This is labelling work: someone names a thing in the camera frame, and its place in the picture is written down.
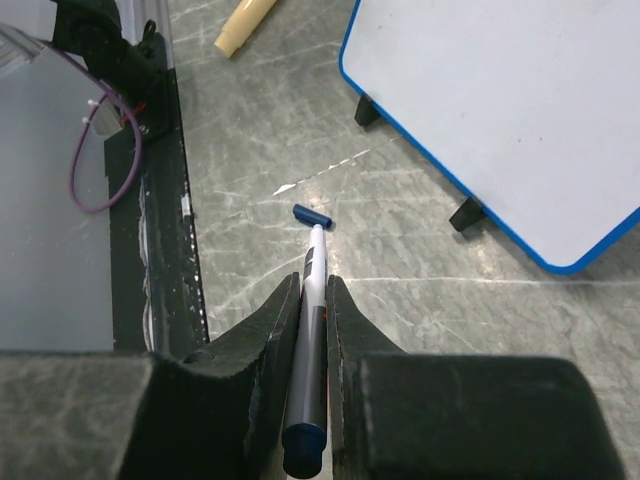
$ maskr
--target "white board surface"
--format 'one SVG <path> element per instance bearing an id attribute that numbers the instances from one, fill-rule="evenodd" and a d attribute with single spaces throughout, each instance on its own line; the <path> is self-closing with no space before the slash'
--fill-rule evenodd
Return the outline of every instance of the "white board surface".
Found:
<path id="1" fill-rule="evenodd" d="M 40 40 L 51 40 L 58 4 L 51 0 L 0 0 L 0 22 Z"/>
<path id="2" fill-rule="evenodd" d="M 543 267 L 640 219 L 637 0 L 360 0 L 340 64 Z"/>

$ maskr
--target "pen cap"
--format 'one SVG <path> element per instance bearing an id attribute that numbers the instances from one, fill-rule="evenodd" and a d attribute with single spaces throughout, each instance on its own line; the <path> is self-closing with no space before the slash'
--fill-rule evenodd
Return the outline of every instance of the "pen cap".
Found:
<path id="1" fill-rule="evenodd" d="M 331 218 L 326 215 L 322 215 L 321 213 L 314 212 L 302 205 L 298 205 L 297 203 L 293 207 L 293 216 L 296 217 L 296 220 L 299 222 L 309 225 L 310 227 L 313 227 L 314 225 L 322 225 L 322 228 L 327 230 L 331 225 L 333 225 L 333 220 L 331 220 Z"/>
<path id="2" fill-rule="evenodd" d="M 322 470 L 327 434 L 316 425 L 300 423 L 282 432 L 284 471 L 293 478 L 313 478 Z"/>

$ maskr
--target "gray surface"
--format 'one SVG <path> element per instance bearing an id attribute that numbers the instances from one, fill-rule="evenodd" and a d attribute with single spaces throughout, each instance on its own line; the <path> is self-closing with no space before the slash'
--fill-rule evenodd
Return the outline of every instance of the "gray surface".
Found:
<path id="1" fill-rule="evenodd" d="M 0 478 L 120 478 L 154 362 L 3 354 Z"/>
<path id="2" fill-rule="evenodd" d="M 0 350 L 113 350 L 109 215 L 82 214 L 67 191 L 97 90 L 48 51 L 0 78 Z M 83 200 L 104 202 L 98 137 L 78 173 Z"/>
<path id="3" fill-rule="evenodd" d="M 574 360 L 640 477 L 638 229 L 573 278 L 491 226 L 465 240 L 447 221 L 459 192 L 393 128 L 352 120 L 337 68 L 352 0 L 282 0 L 232 61 L 213 42 L 233 0 L 169 2 L 212 337 L 301 269 L 291 208 L 315 207 L 337 223 L 330 272 L 398 345 Z"/>

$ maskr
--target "beige cylinder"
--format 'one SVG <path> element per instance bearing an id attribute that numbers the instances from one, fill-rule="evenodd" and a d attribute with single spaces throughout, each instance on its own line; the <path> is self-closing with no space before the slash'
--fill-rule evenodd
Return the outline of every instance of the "beige cylinder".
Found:
<path id="1" fill-rule="evenodd" d="M 233 55 L 256 29 L 277 0 L 242 0 L 222 27 L 215 46 L 227 57 Z"/>

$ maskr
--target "blue whiteboard frame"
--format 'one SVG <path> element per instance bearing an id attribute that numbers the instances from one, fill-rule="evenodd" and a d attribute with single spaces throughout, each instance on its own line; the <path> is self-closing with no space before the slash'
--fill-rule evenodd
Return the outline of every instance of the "blue whiteboard frame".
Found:
<path id="1" fill-rule="evenodd" d="M 349 37 L 351 35 L 351 29 L 353 28 L 353 24 L 356 20 L 356 16 L 358 15 L 358 8 L 360 7 L 361 0 L 356 0 L 355 6 L 353 7 L 353 12 L 351 13 L 351 18 L 349 19 L 349 25 L 347 26 L 347 32 L 345 33 L 344 40 L 342 42 L 342 47 L 340 48 L 340 56 L 338 59 L 338 65 L 340 68 L 340 74 L 345 79 L 345 81 L 359 94 L 364 95 L 366 92 L 349 76 L 344 70 L 344 52 L 349 41 Z M 453 183 L 458 190 L 464 193 L 467 196 L 473 196 L 473 193 L 458 180 L 447 168 L 436 158 L 434 157 L 423 145 L 421 145 L 414 137 L 412 137 L 409 132 L 407 132 L 402 125 L 400 125 L 384 108 L 382 108 L 377 103 L 375 104 L 376 110 L 380 112 L 380 114 L 385 118 L 387 122 L 389 122 L 393 127 L 398 130 L 403 137 L 405 137 L 409 142 L 417 148 L 420 153 L 422 153 L 431 163 L 433 163 L 440 172 L 451 182 Z M 559 274 L 559 275 L 573 275 L 578 273 L 584 268 L 587 267 L 591 262 L 593 262 L 597 257 L 599 257 L 602 253 L 605 252 L 611 245 L 613 245 L 616 241 L 620 239 L 625 233 L 631 230 L 638 222 L 640 222 L 640 207 L 638 207 L 631 215 L 625 218 L 616 228 L 611 230 L 605 237 L 596 243 L 591 250 L 585 253 L 576 263 L 573 265 L 566 266 L 558 266 L 547 263 L 533 248 L 531 248 L 527 242 L 525 242 L 514 230 L 509 227 L 505 222 L 503 222 L 498 215 L 496 215 L 490 208 L 486 205 L 483 205 L 483 210 L 485 213 L 493 220 L 493 222 L 498 225 L 508 236 L 513 240 L 516 245 L 518 245 L 522 250 L 524 250 L 539 266 L 547 270 L 548 272 Z"/>

